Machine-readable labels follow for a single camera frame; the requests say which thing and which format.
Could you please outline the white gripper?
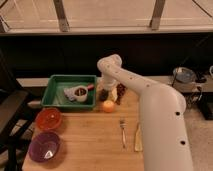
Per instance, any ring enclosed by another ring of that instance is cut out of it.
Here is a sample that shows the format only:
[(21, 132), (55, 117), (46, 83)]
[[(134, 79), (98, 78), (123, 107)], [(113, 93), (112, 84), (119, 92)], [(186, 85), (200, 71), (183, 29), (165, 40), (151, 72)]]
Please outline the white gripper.
[[(101, 84), (102, 84), (102, 89), (101, 89), (101, 92), (103, 93), (108, 93), (110, 90), (112, 90), (116, 84), (117, 84), (117, 81), (112, 78), (112, 77), (109, 77), (109, 76), (106, 76), (104, 75), (102, 78), (101, 78)], [(111, 94), (112, 94), (112, 100), (115, 102), (118, 98), (118, 95), (117, 95), (117, 88), (114, 88), (112, 91), (111, 91)]]

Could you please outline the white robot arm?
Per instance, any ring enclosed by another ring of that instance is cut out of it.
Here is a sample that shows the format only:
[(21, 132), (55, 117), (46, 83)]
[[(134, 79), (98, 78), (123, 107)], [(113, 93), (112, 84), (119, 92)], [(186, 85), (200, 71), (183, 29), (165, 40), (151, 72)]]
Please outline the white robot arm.
[(184, 96), (167, 84), (123, 69), (117, 54), (101, 58), (97, 67), (105, 90), (119, 82), (139, 96), (144, 171), (194, 171)]

